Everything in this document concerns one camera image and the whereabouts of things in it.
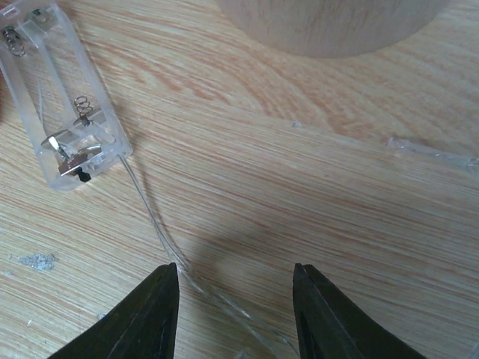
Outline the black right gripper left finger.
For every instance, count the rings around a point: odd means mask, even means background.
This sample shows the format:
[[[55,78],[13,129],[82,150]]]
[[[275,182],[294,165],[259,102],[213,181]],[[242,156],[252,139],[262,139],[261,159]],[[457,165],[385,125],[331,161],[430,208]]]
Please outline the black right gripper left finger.
[[[173,358],[178,311],[177,266],[159,266],[100,321],[50,357]]]

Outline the clear led string lights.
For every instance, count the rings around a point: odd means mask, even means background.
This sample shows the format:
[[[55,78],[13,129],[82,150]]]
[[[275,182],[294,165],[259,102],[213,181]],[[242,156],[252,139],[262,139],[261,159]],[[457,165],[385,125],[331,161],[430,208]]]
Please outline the clear led string lights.
[[[298,120],[139,119],[134,165],[196,280],[292,357],[293,266],[315,265],[428,358],[478,344],[478,137],[344,136]]]

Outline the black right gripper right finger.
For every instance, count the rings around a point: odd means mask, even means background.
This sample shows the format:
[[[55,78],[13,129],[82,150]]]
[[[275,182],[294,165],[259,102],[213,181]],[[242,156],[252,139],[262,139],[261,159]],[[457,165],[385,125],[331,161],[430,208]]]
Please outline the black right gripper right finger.
[[[301,358],[424,358],[313,265],[295,264],[293,307]]]

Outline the clear plastic battery box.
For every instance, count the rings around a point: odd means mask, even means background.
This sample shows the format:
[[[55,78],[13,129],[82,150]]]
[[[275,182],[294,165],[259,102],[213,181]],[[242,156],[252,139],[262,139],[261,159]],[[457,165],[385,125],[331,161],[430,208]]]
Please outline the clear plastic battery box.
[[[1,71],[50,188],[73,190],[132,153],[95,66],[55,1],[1,9]]]

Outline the round wooden tree base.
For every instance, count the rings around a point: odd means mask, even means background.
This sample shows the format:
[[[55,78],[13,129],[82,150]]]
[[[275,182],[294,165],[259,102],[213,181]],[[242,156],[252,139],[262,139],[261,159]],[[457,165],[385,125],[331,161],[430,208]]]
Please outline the round wooden tree base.
[[[446,1],[222,0],[223,14],[272,48],[342,58],[393,45],[427,25]]]

